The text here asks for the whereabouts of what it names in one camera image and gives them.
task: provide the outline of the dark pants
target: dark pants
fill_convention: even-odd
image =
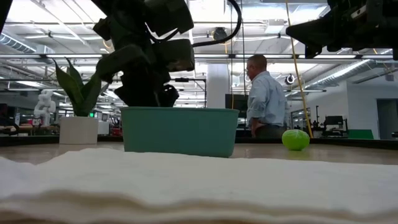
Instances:
[[[285,127],[276,125],[264,125],[256,129],[256,138],[258,139],[282,139]]]

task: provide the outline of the tennis ball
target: tennis ball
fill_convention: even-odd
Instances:
[[[310,136],[301,130],[287,130],[282,135],[282,143],[288,150],[301,151],[310,144]]]

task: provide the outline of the teal plastic bin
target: teal plastic bin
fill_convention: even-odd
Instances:
[[[128,107],[121,113],[126,152],[232,155],[238,110]]]

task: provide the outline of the white towel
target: white towel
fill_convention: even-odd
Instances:
[[[398,166],[112,149],[0,158],[3,223],[397,223]]]

